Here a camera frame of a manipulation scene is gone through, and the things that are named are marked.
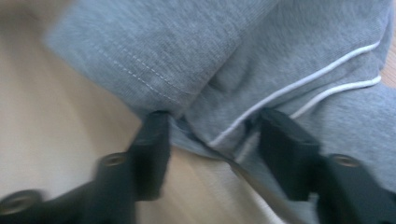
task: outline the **white stripe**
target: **white stripe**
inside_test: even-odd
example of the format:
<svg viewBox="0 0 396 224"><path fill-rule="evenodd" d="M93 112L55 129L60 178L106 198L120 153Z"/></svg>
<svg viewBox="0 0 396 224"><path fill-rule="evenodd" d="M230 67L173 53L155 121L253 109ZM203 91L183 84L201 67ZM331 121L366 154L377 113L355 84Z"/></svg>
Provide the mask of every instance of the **white stripe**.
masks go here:
<svg viewBox="0 0 396 224"><path fill-rule="evenodd" d="M221 132L214 140L210 141L208 143L208 145L210 147L217 147L221 141L224 140L225 137L227 137L227 135L229 133L231 133L235 128L238 127L238 125L244 121L250 114L252 114L253 112L255 112L256 110L262 108L264 105L268 104L269 102L275 100L276 98L290 92L290 91L294 91L295 89L302 87L303 85L319 78L322 77L323 75L325 75L326 73L329 73L330 71L332 71L334 68L336 68L337 66L339 66L342 63L345 63L346 61L348 61L349 59L356 57L360 54L363 54L367 51L370 51L372 49L375 49L377 46L379 45L379 42L376 42L373 45L369 45L369 46L365 46L359 49L354 49L352 51L350 51L348 54L344 55L343 57L339 58L338 60L330 63L329 65L327 65L326 67L318 70L317 72L315 72L314 74L311 74L307 77L304 77L294 83L289 84L289 86L284 87L283 89L280 89L278 91L274 91L272 94L270 94L269 96L267 96L266 98L262 99L261 101L259 101L257 104L255 104L254 106L252 106L251 108L249 108L247 111L245 111L241 116L239 116L231 125L230 127L228 127L225 131Z"/></svg>
<svg viewBox="0 0 396 224"><path fill-rule="evenodd" d="M315 104L319 103L320 101L322 101L323 99L325 99L328 96L331 96L331 95L336 94L336 93L341 92L341 91L349 91L349 90L353 90L353 89L359 89L359 88L365 88L365 87L374 86L375 84L379 83L380 81L381 81L381 77L376 77L376 78L374 78L372 80L347 83L347 84L344 84L344 85L340 85L340 86L336 86L336 87L330 88L330 89L328 89L326 91L321 92L320 94L318 94L314 98L312 98L312 100L310 100L308 103L303 105L303 107L301 107L299 110L294 112L294 114L292 114L290 117L292 119L297 119L303 113L308 111L312 106L314 106Z"/></svg>

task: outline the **metal screw head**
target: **metal screw head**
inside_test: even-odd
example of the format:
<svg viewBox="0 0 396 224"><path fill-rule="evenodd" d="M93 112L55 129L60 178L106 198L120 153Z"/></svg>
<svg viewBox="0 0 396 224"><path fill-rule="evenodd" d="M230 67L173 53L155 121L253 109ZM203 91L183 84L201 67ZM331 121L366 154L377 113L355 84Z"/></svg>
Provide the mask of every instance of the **metal screw head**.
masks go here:
<svg viewBox="0 0 396 224"><path fill-rule="evenodd" d="M19 213L35 203L35 199L31 196L24 195L13 198L0 205L0 216Z"/></svg>
<svg viewBox="0 0 396 224"><path fill-rule="evenodd" d="M110 156L105 160L105 166L116 166L125 162L125 157L122 155Z"/></svg>
<svg viewBox="0 0 396 224"><path fill-rule="evenodd" d="M357 161L355 161L349 157L346 157L346 156L335 156L334 160L338 164L343 165L343 166L348 166L348 167L358 167L359 166Z"/></svg>

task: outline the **white piping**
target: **white piping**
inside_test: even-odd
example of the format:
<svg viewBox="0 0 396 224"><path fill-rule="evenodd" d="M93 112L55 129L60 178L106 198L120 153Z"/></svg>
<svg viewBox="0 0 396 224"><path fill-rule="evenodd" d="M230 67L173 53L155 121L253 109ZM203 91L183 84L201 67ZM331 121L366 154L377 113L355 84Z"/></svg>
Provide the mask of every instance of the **white piping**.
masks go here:
<svg viewBox="0 0 396 224"><path fill-rule="evenodd" d="M323 75L325 75L326 73L332 71L334 68L336 68L337 66L339 66L342 63L345 63L346 61L348 61L349 59L356 57L362 53L368 52L372 49L375 49L377 46L379 45L379 41L374 43L373 45L369 45L369 46L365 46L359 49L354 49L352 51L350 51L348 54L344 55L343 57L337 59L336 61L330 63L329 65L327 65L326 67L318 70L317 72L304 77L294 83L289 84L288 86L284 87L283 89L280 89L278 91L274 91L273 93L271 93L269 96L267 96L266 98L262 99L261 101L259 101L257 104L255 104L254 106L252 106L251 108L249 108L247 111L245 111L241 116L239 116L225 131L221 132L214 140L210 141L208 143L208 145L210 147L217 147L222 140L224 140L224 138L231 133L235 128L238 127L238 125L244 121L250 114L252 114L253 112L255 112L256 110L262 108L264 105L268 104L269 102L275 100L276 98L290 92L290 91L294 91L295 89L319 78L322 77Z"/></svg>
<svg viewBox="0 0 396 224"><path fill-rule="evenodd" d="M331 96L331 95L336 94L336 93L341 92L341 91L349 91L349 90L353 90L353 89L359 89L359 88L365 88L365 87L374 86L375 84L379 83L380 81L381 81L381 77L378 76L378 77L376 77L376 78L374 78L372 80L360 81L360 82L352 82L352 83L347 83L347 84L343 84L343 85L340 85L340 86L336 86L336 87L330 88L330 89L328 89L326 91L321 92L320 94L318 94L314 98L312 98L308 103L303 105L303 107L301 107L299 110L294 112L290 117L292 119L297 119L303 113L308 111L312 106L314 106L315 104L319 103L320 101L322 101L323 99L325 99L328 96Z"/></svg>

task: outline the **gray fabric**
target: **gray fabric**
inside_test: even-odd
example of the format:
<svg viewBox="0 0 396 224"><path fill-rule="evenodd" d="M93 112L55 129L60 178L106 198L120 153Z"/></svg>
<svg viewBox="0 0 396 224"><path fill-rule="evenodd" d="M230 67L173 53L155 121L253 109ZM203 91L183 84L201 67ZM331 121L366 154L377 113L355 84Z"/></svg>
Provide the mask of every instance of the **gray fabric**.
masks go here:
<svg viewBox="0 0 396 224"><path fill-rule="evenodd" d="M291 114L329 88L377 77L392 16L391 0L79 0L47 43L138 116L170 111L174 144L235 158L276 192L251 152L254 134L243 121L230 127L262 99L324 68L332 67L262 107ZM297 121L324 153L363 160L396 190L395 98L382 85L345 91ZM312 203L288 204L315 223Z"/></svg>

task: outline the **wooden floor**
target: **wooden floor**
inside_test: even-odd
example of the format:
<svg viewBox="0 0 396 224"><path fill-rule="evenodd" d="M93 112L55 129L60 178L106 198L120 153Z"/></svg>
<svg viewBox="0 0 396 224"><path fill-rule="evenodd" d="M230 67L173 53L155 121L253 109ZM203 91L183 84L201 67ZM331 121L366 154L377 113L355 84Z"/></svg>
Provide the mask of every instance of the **wooden floor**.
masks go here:
<svg viewBox="0 0 396 224"><path fill-rule="evenodd" d="M0 14L0 198L21 189L52 198L85 183L96 160L127 148L139 126L120 100L42 45L38 20L24 7ZM395 52L383 74L396 87ZM142 223L270 222L227 165L173 153L164 196L139 204Z"/></svg>

